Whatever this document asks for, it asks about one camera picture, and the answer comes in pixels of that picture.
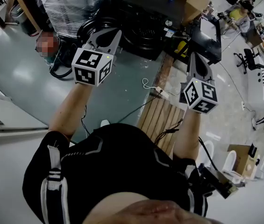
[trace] power strip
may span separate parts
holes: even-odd
[[[167,92],[165,92],[163,89],[161,89],[159,86],[155,88],[155,90],[159,93],[161,93],[161,96],[164,99],[169,99],[169,94]]]

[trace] black table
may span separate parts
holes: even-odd
[[[124,0],[127,3],[134,4],[144,9],[154,11],[165,15],[171,19],[172,22],[181,24],[185,14],[186,0]]]

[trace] white toilet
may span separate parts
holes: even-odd
[[[214,144],[211,140],[208,140],[206,142],[204,142],[206,149],[208,151],[208,153],[210,154],[211,158],[213,158],[214,155]],[[198,152],[198,157],[196,159],[196,166],[199,167],[199,165],[201,163],[203,163],[205,165],[205,167],[210,167],[211,166],[211,161],[207,156],[207,153],[205,151],[205,149],[203,148],[203,146],[200,146],[199,148],[199,152]]]
[[[243,179],[242,175],[238,174],[237,172],[233,171],[234,165],[236,161],[236,152],[232,150],[228,153],[225,163],[222,168],[222,173],[233,183],[239,184]]]

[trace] white desk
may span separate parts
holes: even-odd
[[[254,58],[256,64],[264,65],[260,56]],[[248,103],[254,110],[264,110],[264,69],[247,69]]]

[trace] white cable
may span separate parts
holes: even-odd
[[[148,86],[148,85],[146,85],[148,82],[149,82],[149,80],[147,78],[143,78],[142,79],[142,84],[143,84],[143,88],[144,89],[148,90],[148,89],[151,89],[151,88],[153,88],[153,89],[156,88],[155,86]]]
[[[146,90],[148,90],[148,89],[156,89],[157,87],[155,87],[155,86],[148,86],[147,85],[147,83],[149,82],[149,80],[147,79],[147,78],[143,78],[142,79],[142,84],[143,84],[143,88],[144,89],[146,89]],[[177,94],[177,95],[175,95],[175,94],[172,94],[171,92],[168,92],[168,91],[166,91],[167,93],[169,93],[169,94],[171,94],[171,95],[173,95],[173,96],[179,96],[180,95],[180,92]]]

